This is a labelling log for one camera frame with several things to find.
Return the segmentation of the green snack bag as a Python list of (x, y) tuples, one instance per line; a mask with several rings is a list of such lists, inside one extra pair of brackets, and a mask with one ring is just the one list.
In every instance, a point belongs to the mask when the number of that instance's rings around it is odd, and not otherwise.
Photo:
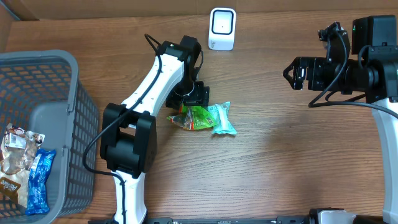
[(186, 130), (201, 130), (216, 126), (216, 119), (202, 106), (180, 105), (177, 115), (168, 116), (167, 119)]

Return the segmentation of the beige cookie snack bag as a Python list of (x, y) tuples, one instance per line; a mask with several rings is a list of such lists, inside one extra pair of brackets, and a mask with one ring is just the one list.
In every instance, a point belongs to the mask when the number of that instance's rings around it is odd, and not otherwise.
[(28, 180), (44, 134), (26, 131), (9, 123), (1, 143), (1, 193), (12, 202), (27, 206)]

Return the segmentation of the grey plastic mesh basket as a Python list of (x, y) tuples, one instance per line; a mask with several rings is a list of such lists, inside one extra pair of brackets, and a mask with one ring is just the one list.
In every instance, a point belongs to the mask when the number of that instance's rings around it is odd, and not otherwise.
[(97, 135), (99, 109), (79, 79), (78, 63), (64, 50), (1, 54), (1, 132), (8, 124), (45, 136), (55, 159), (46, 182), (49, 212), (25, 215), (1, 196), (1, 223), (52, 223), (83, 211), (92, 201), (94, 175), (82, 164)]

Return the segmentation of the blue oreo packet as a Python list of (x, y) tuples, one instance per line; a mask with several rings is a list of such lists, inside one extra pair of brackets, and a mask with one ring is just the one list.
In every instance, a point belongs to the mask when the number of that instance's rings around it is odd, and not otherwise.
[(51, 173), (56, 150), (38, 149), (30, 168), (28, 179), (28, 198), (25, 214), (27, 216), (49, 212), (46, 182)]

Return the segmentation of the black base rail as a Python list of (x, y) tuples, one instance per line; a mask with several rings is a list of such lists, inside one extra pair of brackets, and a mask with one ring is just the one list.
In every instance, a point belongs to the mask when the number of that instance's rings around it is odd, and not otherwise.
[(357, 215), (342, 209), (310, 209), (308, 215), (278, 216), (276, 218), (213, 218), (213, 219), (173, 219), (173, 218), (149, 218), (146, 216), (144, 224), (363, 224), (374, 223), (369, 217)]

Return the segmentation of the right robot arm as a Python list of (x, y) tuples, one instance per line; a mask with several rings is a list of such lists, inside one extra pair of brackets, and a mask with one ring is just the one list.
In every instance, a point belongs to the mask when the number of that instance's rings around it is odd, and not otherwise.
[(283, 71), (292, 89), (319, 91), (310, 108), (370, 108), (381, 142), (384, 169), (382, 215), (370, 216), (342, 208), (313, 208), (295, 223), (397, 223), (397, 19), (368, 16), (353, 21), (349, 37), (339, 22), (318, 31), (325, 57), (297, 57)]

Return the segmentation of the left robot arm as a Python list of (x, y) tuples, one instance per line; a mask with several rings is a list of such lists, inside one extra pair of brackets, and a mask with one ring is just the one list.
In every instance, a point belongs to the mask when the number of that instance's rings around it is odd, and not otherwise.
[(210, 89), (197, 79), (199, 41), (183, 36), (179, 43), (159, 43), (145, 36), (155, 60), (134, 93), (103, 113), (100, 157), (114, 178), (117, 209), (111, 223), (145, 223), (145, 174), (157, 154), (156, 117), (162, 106), (206, 106)]

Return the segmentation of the white barcode scanner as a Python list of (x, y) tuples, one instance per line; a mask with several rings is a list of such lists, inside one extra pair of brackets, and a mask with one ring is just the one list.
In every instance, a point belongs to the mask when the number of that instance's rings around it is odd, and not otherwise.
[(231, 51), (234, 47), (236, 11), (227, 7), (216, 7), (210, 12), (208, 48)]

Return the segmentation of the teal snack packet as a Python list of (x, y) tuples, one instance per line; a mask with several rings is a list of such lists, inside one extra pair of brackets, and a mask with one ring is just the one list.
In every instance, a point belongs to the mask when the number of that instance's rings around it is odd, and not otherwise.
[(213, 127), (212, 134), (237, 135), (237, 131), (228, 120), (230, 106), (231, 102), (227, 101), (222, 104), (214, 104), (207, 107), (208, 112), (216, 121), (216, 125)]

